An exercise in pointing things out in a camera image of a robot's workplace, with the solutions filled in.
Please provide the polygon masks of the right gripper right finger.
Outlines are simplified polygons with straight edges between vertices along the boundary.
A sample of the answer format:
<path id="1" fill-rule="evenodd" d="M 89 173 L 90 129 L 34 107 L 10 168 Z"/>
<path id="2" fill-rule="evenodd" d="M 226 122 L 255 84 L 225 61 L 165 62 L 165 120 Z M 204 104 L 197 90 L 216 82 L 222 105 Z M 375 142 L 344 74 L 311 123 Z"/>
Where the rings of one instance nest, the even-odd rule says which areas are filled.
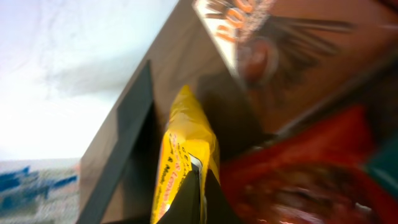
<path id="1" fill-rule="evenodd" d="M 206 223 L 207 224 L 242 224 L 235 214 L 214 173 L 208 170 L 205 182 Z"/>

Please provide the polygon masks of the teal Chunkies box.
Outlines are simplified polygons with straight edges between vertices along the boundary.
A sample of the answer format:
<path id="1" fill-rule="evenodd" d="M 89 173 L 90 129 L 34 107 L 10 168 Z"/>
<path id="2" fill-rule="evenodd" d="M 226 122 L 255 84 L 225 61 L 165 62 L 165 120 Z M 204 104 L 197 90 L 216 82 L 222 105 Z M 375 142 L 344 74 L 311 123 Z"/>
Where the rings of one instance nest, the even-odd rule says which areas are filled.
<path id="1" fill-rule="evenodd" d="M 397 200 L 397 134 L 384 141 L 364 170 Z"/>

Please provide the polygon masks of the red Hacks candy bag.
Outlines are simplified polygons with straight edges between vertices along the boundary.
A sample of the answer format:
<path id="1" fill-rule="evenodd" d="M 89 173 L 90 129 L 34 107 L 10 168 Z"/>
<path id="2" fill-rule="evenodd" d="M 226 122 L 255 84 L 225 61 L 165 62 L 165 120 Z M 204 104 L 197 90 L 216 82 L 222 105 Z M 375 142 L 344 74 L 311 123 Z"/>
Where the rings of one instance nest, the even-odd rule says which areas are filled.
<path id="1" fill-rule="evenodd" d="M 397 200 L 368 167 L 376 151 L 354 105 L 225 163 L 221 188 L 244 223 L 396 223 Z"/>

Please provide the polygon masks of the black gift box with lid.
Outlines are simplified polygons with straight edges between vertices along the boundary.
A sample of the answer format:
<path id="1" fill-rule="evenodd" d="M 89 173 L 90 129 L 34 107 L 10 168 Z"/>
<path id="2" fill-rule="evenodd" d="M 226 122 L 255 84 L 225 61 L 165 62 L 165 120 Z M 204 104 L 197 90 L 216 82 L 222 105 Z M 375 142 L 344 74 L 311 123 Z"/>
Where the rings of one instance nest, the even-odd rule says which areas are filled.
<path id="1" fill-rule="evenodd" d="M 149 222 L 159 140 L 147 61 L 82 157 L 78 223 Z"/>

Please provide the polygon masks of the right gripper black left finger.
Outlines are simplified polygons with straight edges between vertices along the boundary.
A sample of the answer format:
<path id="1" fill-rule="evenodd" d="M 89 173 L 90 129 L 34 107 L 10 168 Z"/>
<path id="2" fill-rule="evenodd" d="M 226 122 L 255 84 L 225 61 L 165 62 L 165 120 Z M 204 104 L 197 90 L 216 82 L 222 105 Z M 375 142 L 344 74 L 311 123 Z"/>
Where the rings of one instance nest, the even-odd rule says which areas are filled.
<path id="1" fill-rule="evenodd" d="M 191 170 L 182 182 L 170 208 L 157 224 L 199 224 L 200 209 L 198 172 Z"/>

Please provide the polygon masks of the yellow Hacks candy bag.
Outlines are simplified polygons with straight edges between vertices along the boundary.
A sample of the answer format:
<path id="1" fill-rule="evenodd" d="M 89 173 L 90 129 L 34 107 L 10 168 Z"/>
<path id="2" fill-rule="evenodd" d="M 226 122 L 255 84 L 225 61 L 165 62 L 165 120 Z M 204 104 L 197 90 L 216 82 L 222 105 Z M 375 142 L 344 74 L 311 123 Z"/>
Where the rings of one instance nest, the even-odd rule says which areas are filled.
<path id="1" fill-rule="evenodd" d="M 219 167 L 218 140 L 201 104 L 185 85 L 170 107 L 162 137 L 150 222 L 157 223 L 166 214 L 188 173 L 197 171 L 200 223 L 205 223 L 205 181 L 209 170 L 219 180 Z"/>

